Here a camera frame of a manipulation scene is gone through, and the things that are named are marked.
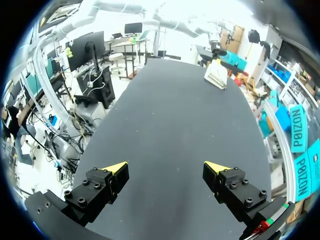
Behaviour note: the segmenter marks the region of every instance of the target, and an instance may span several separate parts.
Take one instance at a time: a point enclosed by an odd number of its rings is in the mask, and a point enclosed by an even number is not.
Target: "yellow object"
[[[65,49],[65,54],[66,54],[66,56],[67,56],[68,58],[72,58],[72,57],[73,57],[73,54],[72,54],[72,51],[71,51],[70,47],[67,47],[67,48]]]
[[[109,172],[112,172],[112,175],[115,175],[120,168],[122,168],[124,165],[128,164],[127,161],[124,162],[120,162],[116,165],[112,165],[112,166],[107,166],[105,168],[101,168],[101,170],[108,170]]]
[[[205,161],[204,163],[205,163],[205,164],[208,164],[209,167],[212,168],[217,174],[218,174],[220,171],[223,171],[223,170],[225,170],[225,169],[231,169],[230,167],[218,165],[218,164],[215,164],[215,163],[210,162],[210,161]]]

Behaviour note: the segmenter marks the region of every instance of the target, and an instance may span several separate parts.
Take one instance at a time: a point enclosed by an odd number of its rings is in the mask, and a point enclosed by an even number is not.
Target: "computer monitor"
[[[20,82],[18,81],[18,82],[14,85],[14,87],[13,87],[13,89],[12,89],[12,91],[11,91],[11,95],[12,95],[13,99],[17,99],[17,96],[19,95],[20,92],[21,92],[21,84],[20,84]]]
[[[68,58],[70,71],[74,71],[83,64],[94,60],[93,46],[96,57],[101,58],[105,53],[103,31],[88,33],[73,40],[73,45],[70,46],[73,57]]]
[[[124,26],[124,34],[142,33],[142,22],[129,23]]]
[[[57,57],[57,53],[55,49],[47,54],[47,58],[55,59],[56,57]]]

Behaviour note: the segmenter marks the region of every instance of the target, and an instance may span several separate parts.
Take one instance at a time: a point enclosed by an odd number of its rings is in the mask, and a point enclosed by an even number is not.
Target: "blue box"
[[[238,57],[237,54],[230,52],[230,51],[226,51],[226,55],[225,56],[221,56],[220,59],[227,63],[230,64],[232,66],[237,65],[238,69],[241,70],[245,70],[246,66],[247,66],[247,61],[243,60],[242,58]]]
[[[278,119],[280,126],[285,132],[290,132],[291,130],[291,118],[288,113],[288,110],[286,107],[279,104],[278,111],[276,111],[275,116]]]

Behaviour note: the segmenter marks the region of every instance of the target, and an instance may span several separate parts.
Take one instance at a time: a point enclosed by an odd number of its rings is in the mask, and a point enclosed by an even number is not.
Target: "white desk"
[[[128,64],[127,62],[129,60],[127,60],[127,51],[126,51],[126,47],[128,46],[131,46],[131,52],[133,53],[134,52],[134,46],[135,45],[138,45],[139,49],[136,49],[136,56],[139,58],[139,64],[141,63],[141,57],[140,57],[140,44],[142,43],[146,43],[147,42],[147,39],[143,39],[143,40],[138,40],[136,41],[135,43],[131,42],[131,41],[123,41],[121,43],[118,43],[118,44],[112,44],[110,43],[110,48],[117,48],[117,47],[124,47],[124,63],[125,63],[125,73],[126,73],[126,76],[119,76],[120,78],[126,78],[126,79],[133,79],[134,76],[135,76],[135,60],[134,60],[134,56],[132,54],[132,76],[129,76],[128,75]],[[145,47],[144,47],[144,54],[145,54],[145,60],[144,60],[144,64],[147,63],[147,43],[145,44]]]

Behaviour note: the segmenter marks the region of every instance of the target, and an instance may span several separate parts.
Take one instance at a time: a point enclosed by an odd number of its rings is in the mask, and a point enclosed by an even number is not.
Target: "laptop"
[[[119,33],[112,34],[112,36],[113,36],[113,39],[118,39],[122,37],[122,34],[119,32]]]
[[[150,30],[144,30],[144,32],[141,34],[141,36],[139,37],[138,41],[143,41],[147,38],[148,33],[150,32]]]

